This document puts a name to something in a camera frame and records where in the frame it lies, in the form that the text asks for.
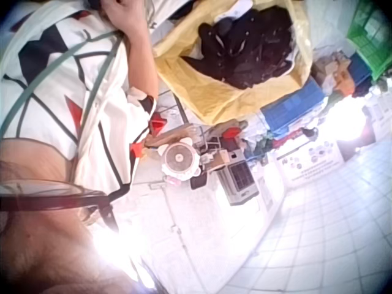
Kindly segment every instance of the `plastic bag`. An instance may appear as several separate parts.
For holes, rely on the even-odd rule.
[[[279,5],[288,10],[293,22],[299,53],[289,75],[271,78],[246,90],[207,77],[180,56],[189,56],[198,42],[198,27],[213,24],[217,15],[226,12],[236,0],[200,1],[166,38],[154,47],[156,65],[161,79],[205,124],[217,124],[259,111],[260,107],[294,92],[305,84],[312,65],[309,22],[302,3],[291,0],[254,0],[253,8],[267,9]]]

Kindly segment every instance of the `hand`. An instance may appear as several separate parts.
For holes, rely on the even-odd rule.
[[[132,40],[147,29],[144,0],[102,0],[109,20]]]

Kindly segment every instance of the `green crate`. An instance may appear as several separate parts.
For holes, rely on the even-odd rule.
[[[392,64],[391,23],[370,0],[360,0],[347,38],[372,70],[373,80]]]

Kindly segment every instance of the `blue crate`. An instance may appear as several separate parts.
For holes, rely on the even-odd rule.
[[[310,77],[306,84],[293,94],[289,94],[273,104],[261,108],[269,129],[278,134],[279,129],[287,129],[297,119],[322,102],[325,95],[315,80]]]
[[[358,53],[355,53],[350,59],[351,63],[348,70],[355,82],[355,86],[357,87],[360,83],[372,75],[372,71]]]

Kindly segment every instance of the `fan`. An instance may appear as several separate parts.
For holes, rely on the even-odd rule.
[[[177,143],[160,146],[158,153],[162,157],[162,171],[181,181],[200,175],[200,156],[192,145],[191,138],[184,138]]]

